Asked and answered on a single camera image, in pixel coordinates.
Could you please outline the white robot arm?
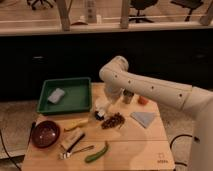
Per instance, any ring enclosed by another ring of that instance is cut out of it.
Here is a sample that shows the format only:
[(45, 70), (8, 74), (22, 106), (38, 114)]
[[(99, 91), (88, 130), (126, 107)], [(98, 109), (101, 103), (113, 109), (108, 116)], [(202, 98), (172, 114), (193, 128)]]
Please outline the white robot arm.
[(123, 56), (115, 56), (99, 70), (104, 92), (111, 103), (126, 89), (195, 118), (188, 171), (213, 171), (213, 92), (128, 72)]

